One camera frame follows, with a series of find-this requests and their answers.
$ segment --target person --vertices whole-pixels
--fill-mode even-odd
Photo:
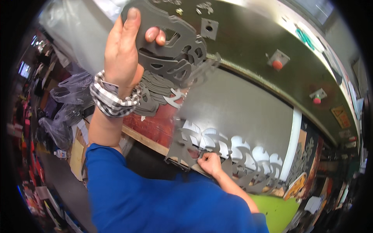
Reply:
[[[121,99],[131,95],[144,72],[135,46],[140,23],[140,11],[131,8],[107,39],[104,81],[118,86]],[[160,46],[165,38],[157,27],[145,34]],[[146,179],[129,170],[119,146],[122,122],[96,106],[89,127],[87,188],[99,232],[268,232],[264,214],[222,170],[215,153],[205,153],[198,164],[219,185],[199,173],[183,182]]]

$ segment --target warning sticker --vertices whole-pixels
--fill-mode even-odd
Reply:
[[[348,128],[351,126],[350,120],[348,119],[346,109],[343,105],[332,108],[332,113],[334,117],[337,119],[339,125],[342,129]]]

